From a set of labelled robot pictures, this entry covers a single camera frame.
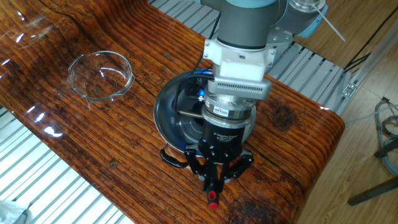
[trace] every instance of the white mounting bracket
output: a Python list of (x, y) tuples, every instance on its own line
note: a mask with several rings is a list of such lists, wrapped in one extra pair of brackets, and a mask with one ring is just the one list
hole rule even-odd
[(203, 58), (220, 67), (219, 76), (261, 82), (266, 68), (274, 64), (276, 49), (247, 50), (206, 40)]

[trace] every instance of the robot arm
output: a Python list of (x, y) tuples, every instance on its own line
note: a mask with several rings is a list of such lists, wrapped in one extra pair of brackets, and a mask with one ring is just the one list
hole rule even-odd
[[(209, 207), (217, 208), (224, 184), (238, 178), (254, 160), (251, 152), (243, 150), (242, 142), (253, 130), (256, 100), (266, 99), (271, 90), (271, 82), (264, 79), (266, 68), (272, 66), (275, 57), (275, 49), (267, 46), (268, 36), (279, 41), (272, 35), (280, 32), (278, 30), (286, 30), (290, 36), (310, 36), (322, 19), (314, 7), (326, 13), (327, 6), (325, 0), (196, 1), (222, 15), (217, 39), (206, 40), (203, 51), (203, 58), (213, 61), (213, 71), (212, 74), (207, 72), (206, 75), (211, 77), (207, 83), (199, 85), (203, 94), (195, 105), (199, 105), (200, 114), (196, 109), (192, 109), (194, 113), (179, 111), (177, 105), (178, 102), (184, 105), (178, 96), (196, 90), (201, 81), (192, 82), (192, 86), (184, 91), (179, 84), (173, 105), (177, 115), (200, 119), (196, 122), (195, 132), (200, 126), (201, 138), (195, 142), (190, 140), (181, 149), (187, 163), (168, 158), (164, 150), (161, 155), (172, 166), (184, 168), (189, 165), (203, 181)], [(190, 77), (198, 78), (199, 75), (202, 73)], [(189, 86), (186, 79), (181, 82)], [(197, 155), (202, 155), (206, 162), (200, 164)], [(217, 166), (222, 166), (220, 177)]]
[(314, 6), (323, 13), (327, 11), (325, 0), (201, 0), (201, 3), (222, 15), (217, 39), (206, 40), (203, 54), (203, 58), (215, 64), (215, 80), (208, 85), (210, 92), (255, 100), (264, 100), (271, 89), (271, 83), (263, 79), (275, 57), (275, 50), (266, 48), (270, 33), (282, 29), (309, 37), (322, 20)]

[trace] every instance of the wooden floor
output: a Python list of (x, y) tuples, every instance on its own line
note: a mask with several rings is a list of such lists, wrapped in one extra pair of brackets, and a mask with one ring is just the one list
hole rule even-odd
[[(345, 2), (347, 7), (357, 6), (367, 10), (372, 8), (371, 2), (378, 4), (378, 6), (374, 6), (374, 10), (378, 12), (380, 18), (377, 22), (372, 21), (371, 26), (375, 26), (377, 23), (381, 25), (382, 21), (398, 5), (398, 1), (360, 0), (337, 0), (332, 4), (337, 4), (336, 2)], [(329, 16), (331, 21), (346, 36), (348, 45), (340, 42), (337, 37), (327, 37), (328, 35), (333, 35), (331, 32), (328, 34), (317, 32), (315, 34), (314, 38), (329, 38), (326, 40), (326, 44), (316, 39), (312, 39), (312, 41), (299, 39), (298, 41), (328, 60), (344, 67), (361, 48), (363, 48), (363, 51), (359, 53), (359, 57), (371, 52), (391, 28), (391, 25), (398, 20), (398, 13), (395, 12), (380, 30), (372, 27), (371, 29), (375, 30), (372, 34), (366, 33), (364, 30), (358, 30), (357, 27), (352, 27), (354, 30), (347, 30), (348, 25), (344, 25), (341, 18), (347, 15), (348, 10), (346, 8), (342, 9), (345, 15), (332, 12), (335, 17)], [(355, 18), (350, 17), (350, 20), (357, 22), (358, 25), (361, 23), (358, 16)], [(365, 21), (368, 21), (368, 18), (363, 17), (363, 20), (366, 23)], [(363, 42), (365, 38), (370, 39), (373, 34), (376, 35), (369, 43), (365, 43), (362, 46), (355, 43), (356, 41)], [(341, 51), (341, 57), (337, 54), (339, 50)], [(354, 99), (342, 115), (344, 121), (351, 121), (373, 113), (375, 105), (383, 96), (398, 104), (398, 44), (379, 62), (361, 85)], [(381, 119), (383, 120), (390, 115), (392, 115), (391, 111), (383, 112), (381, 113)], [(347, 204), (347, 200), (350, 197), (393, 178), (393, 175), (384, 168), (381, 160), (373, 156), (379, 149), (378, 144), (374, 118), (347, 125), (335, 154), (325, 167), (310, 194), (298, 223), (398, 223), (398, 189), (355, 207)], [(390, 153), (390, 156), (398, 164), (398, 150)]]

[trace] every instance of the white cable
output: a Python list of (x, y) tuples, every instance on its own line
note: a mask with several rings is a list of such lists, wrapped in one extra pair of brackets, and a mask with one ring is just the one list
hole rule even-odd
[(389, 106), (389, 107), (384, 108), (384, 109), (382, 109), (382, 110), (379, 110), (379, 111), (377, 111), (377, 112), (375, 112), (375, 113), (373, 113), (373, 114), (367, 115), (367, 116), (365, 116), (365, 117), (363, 117), (363, 118), (359, 118), (359, 119), (355, 119), (355, 120), (352, 120), (352, 121), (348, 121), (348, 122), (345, 123), (345, 125), (347, 126), (347, 125), (349, 125), (349, 124), (357, 123), (358, 121), (362, 121), (362, 120), (371, 118), (371, 117), (373, 117), (373, 116), (376, 115), (376, 114), (379, 114), (379, 113), (381, 113), (381, 112), (383, 112), (383, 111), (386, 111), (386, 110), (391, 109), (391, 108), (396, 108), (396, 107), (398, 107), (398, 105)]
[(326, 16), (323, 15), (321, 11), (319, 11), (319, 8), (316, 7), (316, 5), (313, 5), (312, 7), (313, 7), (314, 9), (317, 10), (317, 12), (319, 13), (319, 15), (322, 16), (322, 18), (329, 24), (329, 26), (336, 32), (336, 34), (337, 34), (344, 42), (346, 42), (346, 39), (343, 37), (343, 35), (340, 34), (340, 32), (338, 32), (338, 30), (336, 29), (336, 27), (334, 27), (334, 26), (331, 24), (331, 22), (326, 18)]

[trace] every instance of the metal grate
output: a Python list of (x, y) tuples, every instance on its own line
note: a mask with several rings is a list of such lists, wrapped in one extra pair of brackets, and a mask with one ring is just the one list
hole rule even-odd
[(29, 205), (17, 223), (132, 223), (5, 108), (0, 183), (0, 200)]

